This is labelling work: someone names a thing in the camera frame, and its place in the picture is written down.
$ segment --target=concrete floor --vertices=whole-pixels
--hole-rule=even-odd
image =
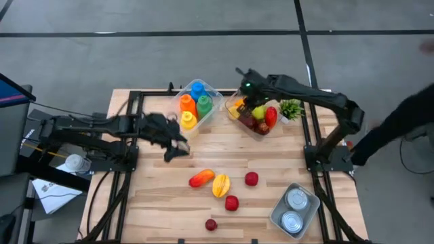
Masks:
[[[309,31],[434,29],[432,0],[301,3]],[[13,0],[0,22],[0,33],[297,28],[291,0]],[[434,81],[434,56],[418,50],[428,38],[434,36],[309,37],[318,84],[356,101],[368,123],[384,119],[406,96]],[[296,35],[0,38],[0,56],[0,71],[33,85],[38,102],[83,113],[106,111],[114,88],[162,88],[170,81],[179,86],[194,78],[235,88],[236,66],[285,73],[309,84]],[[434,152],[426,145],[425,139],[404,145],[409,167],[434,167]],[[390,143],[356,172],[368,234],[379,243],[432,243],[434,174],[407,172],[398,146]],[[73,241],[84,202],[75,199],[38,222],[34,241]]]

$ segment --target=green cup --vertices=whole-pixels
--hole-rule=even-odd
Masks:
[[[200,96],[197,100],[196,110],[199,120],[204,118],[212,109],[212,99],[209,96]]]

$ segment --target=wooden tabletop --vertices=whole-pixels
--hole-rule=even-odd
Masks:
[[[113,92],[108,115],[113,115],[128,99],[130,90]],[[173,97],[146,97],[144,111],[164,113]],[[309,106],[307,117],[311,138],[315,142]],[[336,126],[334,113],[317,107],[321,133],[326,136]],[[104,135],[105,140],[115,140]],[[191,155],[163,161],[159,146],[139,141],[140,156],[132,174],[130,192],[123,227],[122,243],[176,243],[179,238],[186,243],[322,243],[317,215],[301,240],[293,239],[274,226],[269,215],[277,200],[292,182],[297,182],[313,192],[310,173],[306,170],[302,148],[304,134],[301,120],[287,125],[278,123],[261,142],[238,129],[226,116],[224,107],[208,127],[189,141]],[[231,179],[229,195],[239,199],[239,209],[226,211],[224,197],[212,194],[212,182],[193,189],[189,179],[202,169],[212,169],[216,174],[227,174]],[[255,171],[259,175],[256,187],[246,186],[244,175]],[[103,173],[93,176],[87,197],[80,230],[85,234],[85,223],[90,199]],[[367,239],[363,216],[352,179],[343,173],[330,173],[336,205],[342,216],[362,238]],[[113,173],[109,174],[97,192],[92,208],[94,226],[107,208]],[[330,214],[325,208],[330,237],[334,238]],[[218,229],[205,229],[205,221],[215,219]],[[112,220],[111,238],[114,238],[117,213]]]

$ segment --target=person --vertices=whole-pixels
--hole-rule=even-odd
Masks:
[[[434,39],[420,45],[424,54],[434,54]],[[353,165],[363,166],[380,148],[413,129],[434,122],[434,83],[404,101],[351,149]]]

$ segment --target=metal tray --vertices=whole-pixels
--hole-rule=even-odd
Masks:
[[[298,189],[302,190],[304,193],[306,193],[307,199],[309,200],[307,206],[303,210],[298,211],[298,210],[292,209],[291,207],[288,207],[285,204],[286,193],[289,192],[290,190],[294,189],[294,188],[298,188]],[[270,221],[272,223],[274,223],[277,227],[279,227],[282,231],[284,231],[286,234],[291,236],[292,238],[301,239],[303,237],[304,233],[306,232],[307,228],[311,224],[313,217],[317,213],[317,210],[318,210],[320,203],[321,203],[321,201],[319,200],[319,198],[317,196],[315,196],[314,194],[310,193],[304,187],[302,187],[298,183],[291,183],[290,186],[284,192],[283,196],[277,202],[276,206],[274,206],[273,210],[271,211]],[[287,211],[295,211],[298,214],[300,214],[301,218],[303,219],[303,227],[300,230],[300,232],[298,232],[296,234],[292,234],[281,227],[280,216]]]

